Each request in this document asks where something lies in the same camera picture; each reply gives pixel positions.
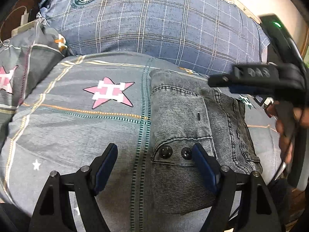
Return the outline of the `person right hand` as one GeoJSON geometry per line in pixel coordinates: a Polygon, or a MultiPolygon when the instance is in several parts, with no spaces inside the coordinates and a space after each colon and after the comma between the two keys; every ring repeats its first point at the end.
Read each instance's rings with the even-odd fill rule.
{"type": "Polygon", "coordinates": [[[293,141],[291,135],[294,125],[298,123],[301,127],[308,129],[308,107],[301,109],[292,108],[287,102],[274,101],[266,109],[266,113],[277,118],[275,128],[280,134],[279,148],[281,149],[281,159],[284,163],[289,164],[293,156],[293,141]]]}

